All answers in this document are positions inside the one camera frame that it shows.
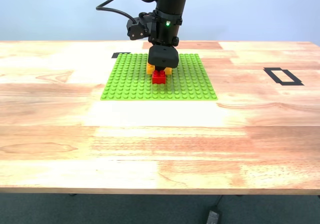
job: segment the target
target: wooden table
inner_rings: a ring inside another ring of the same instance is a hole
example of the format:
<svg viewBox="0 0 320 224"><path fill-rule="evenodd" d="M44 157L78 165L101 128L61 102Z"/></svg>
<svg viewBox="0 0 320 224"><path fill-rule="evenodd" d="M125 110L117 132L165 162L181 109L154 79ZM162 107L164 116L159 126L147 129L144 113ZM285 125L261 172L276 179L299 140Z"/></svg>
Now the wooden table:
<svg viewBox="0 0 320 224"><path fill-rule="evenodd" d="M148 48L0 42L0 192L320 195L320 47L185 41L218 101L100 101L112 54Z"/></svg>

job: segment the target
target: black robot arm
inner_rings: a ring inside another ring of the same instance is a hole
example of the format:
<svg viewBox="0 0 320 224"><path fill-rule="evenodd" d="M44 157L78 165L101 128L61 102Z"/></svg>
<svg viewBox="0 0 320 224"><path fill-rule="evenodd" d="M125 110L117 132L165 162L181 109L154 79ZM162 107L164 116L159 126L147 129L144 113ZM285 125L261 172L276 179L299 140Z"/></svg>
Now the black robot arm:
<svg viewBox="0 0 320 224"><path fill-rule="evenodd" d="M125 12L104 7L112 1L108 0L96 9L115 12L129 18L126 25L127 35L130 40L148 38L152 43L148 62L155 65L156 70L176 68L179 55L174 47L179 45L178 31L183 22L186 0L142 0L147 3L156 2L156 8L152 12L141 12L136 18Z"/></svg>

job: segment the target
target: light blue background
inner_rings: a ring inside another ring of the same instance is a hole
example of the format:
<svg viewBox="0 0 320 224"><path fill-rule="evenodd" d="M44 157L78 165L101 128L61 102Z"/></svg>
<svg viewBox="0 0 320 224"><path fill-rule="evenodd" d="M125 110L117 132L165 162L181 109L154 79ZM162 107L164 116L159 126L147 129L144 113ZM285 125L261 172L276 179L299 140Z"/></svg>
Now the light blue background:
<svg viewBox="0 0 320 224"><path fill-rule="evenodd" d="M0 0L0 40L128 40L127 19L96 11L105 0ZM137 17L156 3L115 0ZM181 40L311 41L320 45L320 0L187 0Z"/></svg>

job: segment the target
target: dark gray floor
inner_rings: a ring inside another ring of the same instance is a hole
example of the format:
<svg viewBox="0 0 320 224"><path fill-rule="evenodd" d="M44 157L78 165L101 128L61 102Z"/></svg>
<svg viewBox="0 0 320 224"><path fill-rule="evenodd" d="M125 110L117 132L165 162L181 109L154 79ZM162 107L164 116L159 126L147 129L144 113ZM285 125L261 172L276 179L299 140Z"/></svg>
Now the dark gray floor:
<svg viewBox="0 0 320 224"><path fill-rule="evenodd" d="M0 194L0 224L205 224L216 195ZM320 224L317 196L226 195L221 224Z"/></svg>

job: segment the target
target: green lego baseplate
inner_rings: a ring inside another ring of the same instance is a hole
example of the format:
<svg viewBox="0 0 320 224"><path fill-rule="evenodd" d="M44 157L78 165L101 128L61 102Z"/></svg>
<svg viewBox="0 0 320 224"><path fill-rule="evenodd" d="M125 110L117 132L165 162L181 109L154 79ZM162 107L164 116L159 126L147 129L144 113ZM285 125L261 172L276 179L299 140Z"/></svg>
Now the green lego baseplate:
<svg viewBox="0 0 320 224"><path fill-rule="evenodd" d="M119 54L101 100L207 100L217 95L198 54L179 54L179 64L165 84L152 84L148 54Z"/></svg>

